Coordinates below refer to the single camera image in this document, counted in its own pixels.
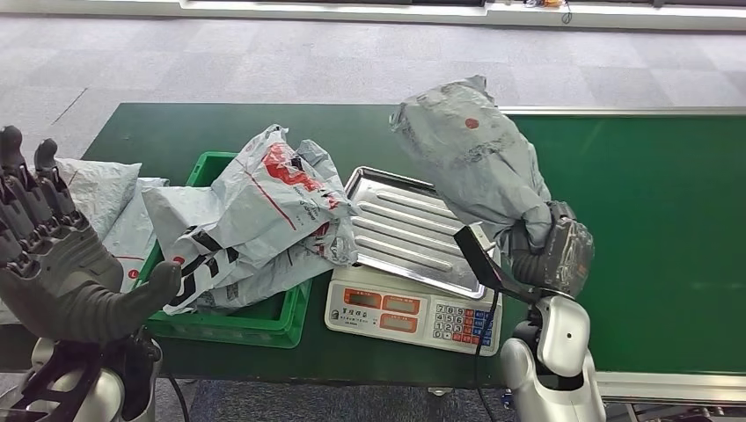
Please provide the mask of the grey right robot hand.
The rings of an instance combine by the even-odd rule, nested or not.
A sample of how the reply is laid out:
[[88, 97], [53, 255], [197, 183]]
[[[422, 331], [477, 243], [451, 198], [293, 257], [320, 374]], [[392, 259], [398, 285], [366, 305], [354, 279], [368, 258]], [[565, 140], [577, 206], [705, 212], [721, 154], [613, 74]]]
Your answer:
[[524, 223], [514, 226], [510, 238], [512, 273], [523, 284], [575, 298], [589, 276], [595, 253], [594, 239], [566, 202], [552, 200], [547, 205], [552, 225], [544, 247], [530, 246]]

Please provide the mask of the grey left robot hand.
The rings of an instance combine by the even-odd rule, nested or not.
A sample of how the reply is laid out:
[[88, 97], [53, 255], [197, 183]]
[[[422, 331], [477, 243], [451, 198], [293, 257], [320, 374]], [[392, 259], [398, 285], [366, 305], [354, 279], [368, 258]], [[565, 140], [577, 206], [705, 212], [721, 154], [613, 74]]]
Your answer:
[[175, 298], [181, 268], [160, 262], [149, 280], [123, 293], [121, 263], [76, 208], [44, 140], [30, 172], [23, 135], [1, 129], [1, 299], [39, 338], [105, 344], [135, 333]]

